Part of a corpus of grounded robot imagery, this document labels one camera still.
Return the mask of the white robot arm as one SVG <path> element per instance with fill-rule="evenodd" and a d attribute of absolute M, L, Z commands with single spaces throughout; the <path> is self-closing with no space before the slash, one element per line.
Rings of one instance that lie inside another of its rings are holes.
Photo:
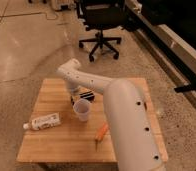
<path fill-rule="evenodd" d="M 150 121 L 143 94 L 126 78 L 110 78 L 82 72 L 72 58 L 57 69 L 69 92 L 79 86 L 103 96 L 119 171 L 166 171 Z"/>

